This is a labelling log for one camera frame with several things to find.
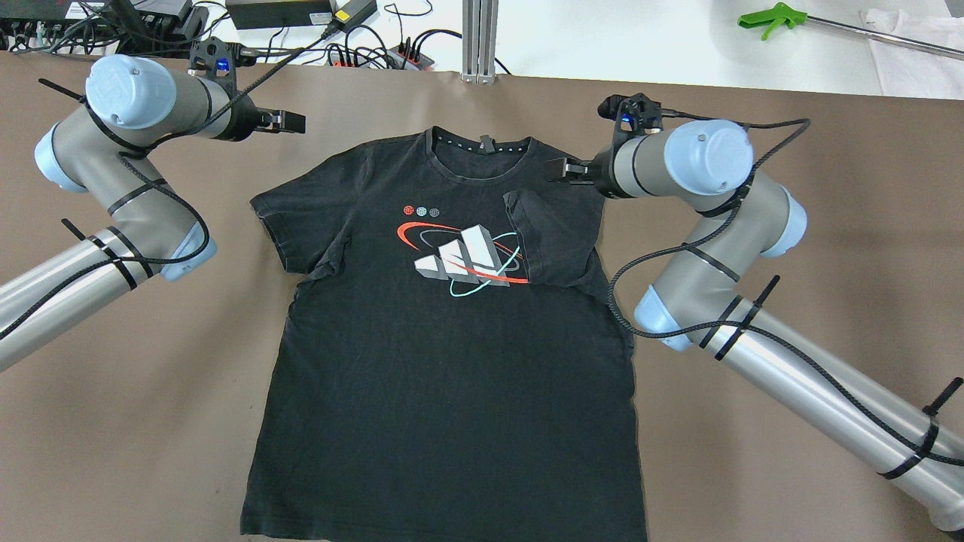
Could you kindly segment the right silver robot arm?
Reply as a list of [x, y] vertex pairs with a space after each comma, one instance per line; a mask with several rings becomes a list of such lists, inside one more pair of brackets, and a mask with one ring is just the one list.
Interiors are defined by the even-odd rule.
[[617, 320], [674, 350], [698, 346], [712, 355], [920, 502], [934, 527], [960, 541], [962, 439], [937, 414], [962, 380], [930, 405], [913, 406], [765, 311], [778, 276], [755, 297], [738, 293], [758, 260], [791, 250], [808, 226], [789, 190], [754, 169], [744, 126], [705, 119], [659, 130], [627, 114], [616, 121], [612, 144], [593, 159], [548, 161], [550, 181], [613, 199], [670, 196], [700, 217], [685, 241], [655, 253], [669, 261], [631, 319], [609, 292]]

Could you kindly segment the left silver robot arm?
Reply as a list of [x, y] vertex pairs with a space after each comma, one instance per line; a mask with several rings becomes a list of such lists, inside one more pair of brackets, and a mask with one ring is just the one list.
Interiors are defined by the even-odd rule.
[[256, 107], [232, 85], [154, 59], [93, 63], [79, 108], [38, 142], [35, 163], [63, 190], [92, 195], [113, 223], [3, 285], [3, 370], [148, 279], [174, 282], [217, 253], [206, 222], [148, 155], [179, 136], [304, 132], [302, 114]]

